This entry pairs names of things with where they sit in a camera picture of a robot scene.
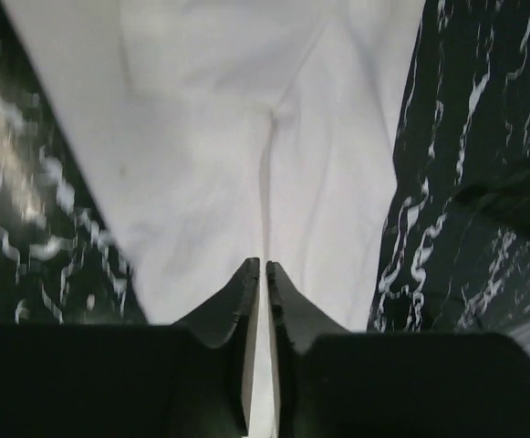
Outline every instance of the white fabric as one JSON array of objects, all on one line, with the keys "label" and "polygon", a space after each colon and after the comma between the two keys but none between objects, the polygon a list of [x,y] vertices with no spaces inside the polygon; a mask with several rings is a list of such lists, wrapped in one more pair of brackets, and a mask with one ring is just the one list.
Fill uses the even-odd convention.
[{"label": "white fabric", "polygon": [[[257,256],[366,327],[423,0],[3,1],[151,322]],[[250,434],[268,438],[261,290]]]}]

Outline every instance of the folded cloth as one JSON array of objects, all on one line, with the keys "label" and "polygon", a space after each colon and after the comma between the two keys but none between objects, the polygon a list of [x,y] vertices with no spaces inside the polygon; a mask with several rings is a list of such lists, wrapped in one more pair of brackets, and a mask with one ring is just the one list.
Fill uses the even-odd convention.
[{"label": "folded cloth", "polygon": [[[256,256],[366,327],[423,0],[3,3],[151,323]],[[261,291],[250,436],[268,438]]]}]

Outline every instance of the marble pattern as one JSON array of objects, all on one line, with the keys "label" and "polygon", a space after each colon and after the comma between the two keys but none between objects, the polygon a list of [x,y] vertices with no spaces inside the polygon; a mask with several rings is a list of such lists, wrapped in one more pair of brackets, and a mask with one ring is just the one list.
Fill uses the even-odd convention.
[{"label": "marble pattern", "polygon": [[144,323],[131,277],[0,6],[0,323]]},{"label": "marble pattern", "polygon": [[456,208],[530,157],[530,0],[427,0],[369,329],[497,330],[530,314],[530,241]]}]

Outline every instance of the black marble surface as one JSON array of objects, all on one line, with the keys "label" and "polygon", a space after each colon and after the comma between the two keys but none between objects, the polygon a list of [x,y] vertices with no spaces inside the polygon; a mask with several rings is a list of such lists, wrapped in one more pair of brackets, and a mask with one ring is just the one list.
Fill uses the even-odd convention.
[{"label": "black marble surface", "polygon": [[530,240],[457,208],[530,158],[530,0],[427,0],[369,329],[497,330],[530,315]]},{"label": "black marble surface", "polygon": [[0,6],[0,323],[142,323],[131,275]]}]

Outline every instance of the dark object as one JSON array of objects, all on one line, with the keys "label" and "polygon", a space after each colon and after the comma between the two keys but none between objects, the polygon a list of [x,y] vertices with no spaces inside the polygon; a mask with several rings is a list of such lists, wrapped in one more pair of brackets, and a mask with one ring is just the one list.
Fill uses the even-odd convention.
[{"label": "dark object", "polygon": [[169,327],[0,327],[0,436],[245,435],[258,272]]},{"label": "dark object", "polygon": [[530,359],[511,339],[343,334],[279,264],[266,270],[281,438],[530,437]]},{"label": "dark object", "polygon": [[530,237],[530,159],[512,166],[506,174],[463,189],[454,199]]}]

